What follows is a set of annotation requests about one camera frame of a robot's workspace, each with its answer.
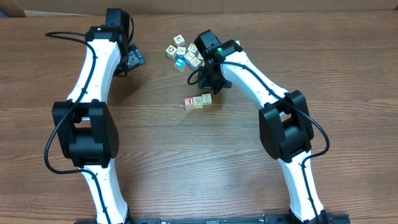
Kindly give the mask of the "red number three block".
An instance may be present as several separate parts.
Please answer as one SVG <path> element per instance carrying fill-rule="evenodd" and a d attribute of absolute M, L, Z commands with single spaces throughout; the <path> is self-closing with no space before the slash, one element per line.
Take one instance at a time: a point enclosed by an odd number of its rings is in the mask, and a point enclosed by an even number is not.
<path fill-rule="evenodd" d="M 194 109 L 193 97 L 184 98 L 184 107 L 186 110 Z"/>

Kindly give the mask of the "blue-sided block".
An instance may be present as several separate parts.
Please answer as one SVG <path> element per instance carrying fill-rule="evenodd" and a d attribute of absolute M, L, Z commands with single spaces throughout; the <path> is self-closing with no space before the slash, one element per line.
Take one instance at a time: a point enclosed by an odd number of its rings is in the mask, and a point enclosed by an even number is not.
<path fill-rule="evenodd" d="M 183 72 L 186 67 L 186 62 L 184 59 L 178 58 L 174 63 L 174 69 L 178 70 L 179 72 Z"/>

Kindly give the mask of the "yellow-sided block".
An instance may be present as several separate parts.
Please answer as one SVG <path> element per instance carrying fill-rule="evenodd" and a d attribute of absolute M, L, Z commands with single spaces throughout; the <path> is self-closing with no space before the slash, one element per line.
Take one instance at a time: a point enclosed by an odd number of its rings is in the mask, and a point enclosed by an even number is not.
<path fill-rule="evenodd" d="M 194 109 L 203 108 L 203 98 L 201 96 L 193 97 L 193 108 Z"/>

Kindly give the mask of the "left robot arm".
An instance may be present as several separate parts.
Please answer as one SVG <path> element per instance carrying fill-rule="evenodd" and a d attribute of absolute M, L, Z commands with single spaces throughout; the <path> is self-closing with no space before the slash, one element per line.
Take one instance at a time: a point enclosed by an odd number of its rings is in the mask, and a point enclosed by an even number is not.
<path fill-rule="evenodd" d="M 133 18 L 122 9 L 109 8 L 105 23 L 92 26 L 85 34 L 49 32 L 48 37 L 71 40 L 86 46 L 86 57 L 79 79 L 65 101 L 52 108 L 55 129 L 45 147 L 47 169 L 59 174 L 49 162 L 49 149 L 58 138 L 65 158 L 81 173 L 96 208 L 94 223 L 132 223 L 116 174 L 115 158 L 119 134 L 107 106 L 113 77 L 127 75 L 145 64 L 131 40 Z"/>

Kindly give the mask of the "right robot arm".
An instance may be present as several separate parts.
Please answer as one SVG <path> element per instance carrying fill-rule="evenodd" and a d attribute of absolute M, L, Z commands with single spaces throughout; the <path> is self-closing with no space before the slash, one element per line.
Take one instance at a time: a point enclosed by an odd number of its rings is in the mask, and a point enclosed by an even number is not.
<path fill-rule="evenodd" d="M 195 39 L 204 66 L 198 82 L 218 93 L 236 85 L 259 113 L 259 135 L 263 148 L 279 161 L 290 195 L 291 223 L 326 223 L 325 210 L 313 179 L 310 159 L 314 128 L 304 95 L 289 92 L 268 79 L 234 40 L 219 41 L 211 30 Z"/>

